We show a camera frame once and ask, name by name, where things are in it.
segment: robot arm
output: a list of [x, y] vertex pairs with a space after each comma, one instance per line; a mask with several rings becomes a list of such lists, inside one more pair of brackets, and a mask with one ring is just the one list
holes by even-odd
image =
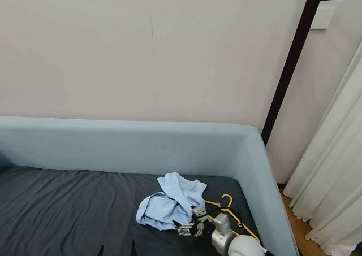
[[208, 218], [204, 206], [195, 207], [192, 213], [194, 222], [186, 225], [174, 222], [180, 236], [199, 237], [211, 234], [211, 243], [222, 256], [273, 256], [253, 237], [236, 236], [230, 228], [227, 215], [220, 213], [212, 221]]

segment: dark wooden frame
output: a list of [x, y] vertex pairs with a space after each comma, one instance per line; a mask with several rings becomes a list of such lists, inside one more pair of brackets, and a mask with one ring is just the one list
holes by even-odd
[[268, 143], [270, 134], [272, 133], [274, 123], [282, 106], [290, 80], [292, 79], [295, 67], [300, 57], [301, 50], [303, 49], [309, 29], [311, 28], [314, 16], [321, 1], [331, 0], [307, 0], [305, 3], [298, 27], [292, 41], [292, 45], [289, 49], [285, 65], [279, 79], [277, 89], [274, 93], [274, 97], [270, 105], [268, 116], [266, 117], [265, 124], [261, 132], [261, 137], [265, 145]]

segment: wooden floor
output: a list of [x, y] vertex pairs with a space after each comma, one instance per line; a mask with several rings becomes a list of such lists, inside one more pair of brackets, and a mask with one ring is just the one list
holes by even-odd
[[298, 220], [295, 216], [293, 216], [290, 208], [288, 207], [291, 202], [290, 198], [287, 198], [282, 193], [283, 202], [285, 208], [287, 210], [288, 218], [290, 221], [290, 225], [292, 226], [292, 230], [294, 233], [295, 241], [297, 243], [298, 248], [303, 253], [303, 256], [325, 256], [324, 252], [320, 249], [320, 247], [311, 240], [304, 239], [304, 236], [311, 230], [311, 227], [307, 222], [303, 222], [302, 220]]

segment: light switch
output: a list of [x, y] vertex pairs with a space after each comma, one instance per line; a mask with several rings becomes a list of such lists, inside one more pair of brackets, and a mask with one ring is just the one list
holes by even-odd
[[311, 29], [328, 29], [334, 14], [333, 6], [319, 6]]

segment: white robot part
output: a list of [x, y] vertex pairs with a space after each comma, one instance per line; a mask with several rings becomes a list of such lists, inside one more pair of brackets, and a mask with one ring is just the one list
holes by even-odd
[[232, 240], [228, 256], [264, 256], [262, 246], [253, 237], [240, 235]]

